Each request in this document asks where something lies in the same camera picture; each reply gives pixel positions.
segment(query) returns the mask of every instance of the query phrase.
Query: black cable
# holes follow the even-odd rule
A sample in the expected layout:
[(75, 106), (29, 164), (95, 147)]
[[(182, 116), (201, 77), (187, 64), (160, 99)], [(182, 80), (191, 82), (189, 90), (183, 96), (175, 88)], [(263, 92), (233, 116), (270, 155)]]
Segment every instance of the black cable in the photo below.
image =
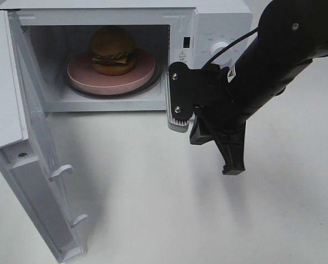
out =
[(216, 58), (218, 58), (221, 54), (223, 54), (224, 52), (226, 52), (227, 50), (229, 50), (230, 48), (232, 48), (233, 46), (235, 46), (237, 43), (240, 43), (241, 41), (243, 41), (244, 39), (247, 39), (249, 36), (255, 34), (258, 31), (258, 27), (255, 28), (254, 30), (252, 30), (251, 32), (247, 33), (246, 35), (243, 35), (242, 37), (238, 38), (237, 40), (235, 40), (234, 42), (230, 43), (228, 46), (226, 46), (225, 48), (223, 48), (221, 51), (219, 51), (217, 54), (215, 54), (213, 57), (211, 57), (209, 59), (209, 61), (207, 61), (206, 64), (204, 64), (204, 66), (202, 67), (202, 69), (207, 68)]

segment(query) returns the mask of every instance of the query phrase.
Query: warning label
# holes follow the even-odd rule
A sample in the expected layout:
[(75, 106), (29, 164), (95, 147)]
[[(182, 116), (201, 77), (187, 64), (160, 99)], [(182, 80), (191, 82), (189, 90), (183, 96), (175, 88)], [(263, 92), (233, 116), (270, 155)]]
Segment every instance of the warning label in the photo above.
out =
[(172, 52), (170, 52), (172, 56), (170, 57), (171, 62), (182, 62), (187, 66), (190, 66), (190, 62), (192, 59), (192, 50), (182, 50), (182, 48), (176, 48)]
[(235, 65), (228, 72), (228, 83), (230, 83), (236, 76)]

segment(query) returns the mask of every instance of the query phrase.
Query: hamburger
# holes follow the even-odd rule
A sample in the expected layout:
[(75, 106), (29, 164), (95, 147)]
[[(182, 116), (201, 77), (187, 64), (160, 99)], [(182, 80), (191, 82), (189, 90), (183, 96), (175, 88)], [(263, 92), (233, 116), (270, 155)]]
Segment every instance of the hamburger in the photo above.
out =
[(90, 42), (94, 69), (101, 74), (122, 75), (135, 68), (135, 42), (129, 32), (118, 26), (104, 26)]

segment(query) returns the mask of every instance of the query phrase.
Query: white table surface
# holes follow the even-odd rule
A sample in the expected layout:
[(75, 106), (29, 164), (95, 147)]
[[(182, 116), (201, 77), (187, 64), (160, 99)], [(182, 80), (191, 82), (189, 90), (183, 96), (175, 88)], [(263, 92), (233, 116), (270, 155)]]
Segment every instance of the white table surface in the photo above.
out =
[[(247, 171), (221, 174), (213, 143), (190, 146), (164, 112), (48, 118), (90, 233), (67, 263), (328, 264), (328, 60), (248, 122)], [(56, 263), (0, 174), (0, 263)]]

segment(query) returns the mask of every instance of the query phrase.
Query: sesame bun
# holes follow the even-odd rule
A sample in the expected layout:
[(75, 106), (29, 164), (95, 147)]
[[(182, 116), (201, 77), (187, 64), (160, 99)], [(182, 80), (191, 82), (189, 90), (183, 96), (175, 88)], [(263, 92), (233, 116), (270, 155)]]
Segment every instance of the sesame bun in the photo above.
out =
[(135, 49), (129, 32), (118, 26), (104, 26), (94, 34), (90, 49), (101, 57), (120, 58)]

